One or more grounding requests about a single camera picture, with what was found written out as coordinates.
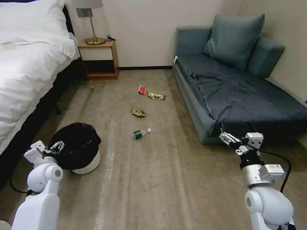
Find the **wooden nightstand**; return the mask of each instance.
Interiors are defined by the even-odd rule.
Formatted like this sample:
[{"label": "wooden nightstand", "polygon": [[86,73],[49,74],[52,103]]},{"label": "wooden nightstand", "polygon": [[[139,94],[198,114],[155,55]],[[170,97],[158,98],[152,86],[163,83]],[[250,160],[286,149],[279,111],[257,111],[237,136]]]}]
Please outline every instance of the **wooden nightstand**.
[{"label": "wooden nightstand", "polygon": [[88,80],[118,79],[119,66],[114,41],[106,41],[102,45],[88,45],[83,41],[78,48]]}]

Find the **red packet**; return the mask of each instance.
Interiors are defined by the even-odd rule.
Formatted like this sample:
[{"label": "red packet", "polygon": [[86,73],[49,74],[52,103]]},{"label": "red packet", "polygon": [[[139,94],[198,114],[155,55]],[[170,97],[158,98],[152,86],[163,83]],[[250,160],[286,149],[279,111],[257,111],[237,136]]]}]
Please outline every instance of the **red packet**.
[{"label": "red packet", "polygon": [[140,86],[140,87],[138,88],[138,92],[139,92],[140,94],[145,95],[145,93],[146,93],[146,87]]}]

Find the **white duvet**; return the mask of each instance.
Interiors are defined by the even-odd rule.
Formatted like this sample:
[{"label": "white duvet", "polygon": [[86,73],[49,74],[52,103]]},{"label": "white duvet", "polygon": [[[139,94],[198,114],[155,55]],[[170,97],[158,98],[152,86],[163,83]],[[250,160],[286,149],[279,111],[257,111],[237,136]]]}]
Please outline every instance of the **white duvet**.
[{"label": "white duvet", "polygon": [[71,61],[46,43],[0,45],[0,154]]}]

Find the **black garbage bag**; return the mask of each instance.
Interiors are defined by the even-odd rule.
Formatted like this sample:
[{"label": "black garbage bag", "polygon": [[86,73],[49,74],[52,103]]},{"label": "black garbage bag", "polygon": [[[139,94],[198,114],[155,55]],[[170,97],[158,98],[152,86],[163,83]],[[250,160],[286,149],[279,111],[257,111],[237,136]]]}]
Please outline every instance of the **black garbage bag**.
[{"label": "black garbage bag", "polygon": [[63,141],[65,146],[60,153],[53,154],[52,157],[66,170],[81,169],[91,163],[101,143],[93,126],[85,123],[72,123],[57,131],[48,148],[59,141]]}]

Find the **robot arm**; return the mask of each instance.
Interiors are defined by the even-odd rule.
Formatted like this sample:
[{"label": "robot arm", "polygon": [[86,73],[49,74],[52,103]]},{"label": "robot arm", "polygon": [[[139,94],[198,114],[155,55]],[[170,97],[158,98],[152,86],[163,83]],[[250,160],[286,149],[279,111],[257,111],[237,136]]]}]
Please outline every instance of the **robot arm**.
[{"label": "robot arm", "polygon": [[[61,151],[63,142],[56,143],[51,151]],[[45,150],[42,142],[31,145],[25,158],[34,164],[28,176],[28,187],[31,194],[19,206],[12,230],[55,230],[58,221],[60,200],[59,184],[63,178],[63,170],[52,157],[43,157]]]},{"label": "robot arm", "polygon": [[296,229],[291,202],[280,191],[267,187],[273,184],[277,177],[283,176],[284,170],[281,165],[265,165],[259,152],[250,147],[259,149],[263,135],[247,133],[244,140],[248,145],[223,131],[219,137],[228,146],[235,148],[241,158],[240,168],[248,189],[245,205],[250,212],[253,230],[270,230],[266,224],[277,225],[279,230]]}]

